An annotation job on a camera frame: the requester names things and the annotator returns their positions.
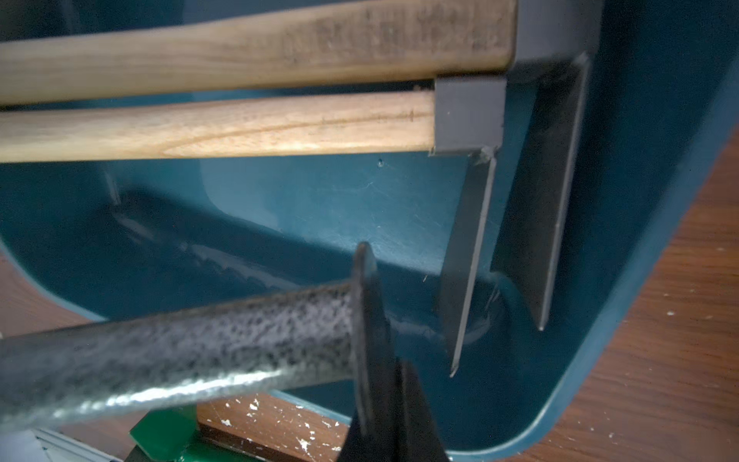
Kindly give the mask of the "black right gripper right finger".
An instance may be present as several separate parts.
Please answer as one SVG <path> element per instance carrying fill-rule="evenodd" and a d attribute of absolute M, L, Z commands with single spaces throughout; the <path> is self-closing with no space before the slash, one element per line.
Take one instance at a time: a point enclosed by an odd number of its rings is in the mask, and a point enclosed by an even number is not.
<path fill-rule="evenodd" d="M 398 365 L 398 461 L 448 461 L 421 388 L 407 361 Z"/>

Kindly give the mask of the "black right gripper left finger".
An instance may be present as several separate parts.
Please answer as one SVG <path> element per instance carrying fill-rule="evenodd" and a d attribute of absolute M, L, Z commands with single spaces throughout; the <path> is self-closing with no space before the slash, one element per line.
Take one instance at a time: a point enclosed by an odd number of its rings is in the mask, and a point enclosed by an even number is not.
<path fill-rule="evenodd" d="M 350 280 L 356 410 L 341 461 L 392 461 L 396 455 L 396 356 L 371 245 L 358 244 Z"/>

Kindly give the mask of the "grey tool red grip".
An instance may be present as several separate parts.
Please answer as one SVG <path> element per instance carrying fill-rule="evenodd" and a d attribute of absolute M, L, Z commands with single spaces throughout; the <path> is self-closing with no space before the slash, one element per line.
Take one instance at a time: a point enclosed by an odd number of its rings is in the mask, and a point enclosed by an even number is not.
<path fill-rule="evenodd" d="M 55 427 L 139 410 L 347 379 L 346 283 L 1 343 L 1 428 Z"/>

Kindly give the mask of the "green tool red grip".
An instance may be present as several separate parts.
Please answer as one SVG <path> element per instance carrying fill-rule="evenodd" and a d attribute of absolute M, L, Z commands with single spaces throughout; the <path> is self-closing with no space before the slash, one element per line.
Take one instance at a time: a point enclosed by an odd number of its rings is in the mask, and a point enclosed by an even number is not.
<path fill-rule="evenodd" d="M 130 436 L 152 461 L 256 461 L 206 442 L 194 405 L 150 411 L 131 429 Z"/>

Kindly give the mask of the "wooden handle small hoe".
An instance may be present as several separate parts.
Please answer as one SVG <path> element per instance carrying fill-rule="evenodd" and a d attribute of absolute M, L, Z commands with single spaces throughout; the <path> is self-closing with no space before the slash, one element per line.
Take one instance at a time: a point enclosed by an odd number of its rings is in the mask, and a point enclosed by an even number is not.
<path fill-rule="evenodd" d="M 536 327 L 550 317 L 600 1 L 220 1 L 3 3 L 5 20 L 48 12 L 1 45 L 1 117 L 19 111 L 163 106 L 430 90 L 442 77 L 499 76 L 553 92 L 522 176 L 498 268 Z"/>

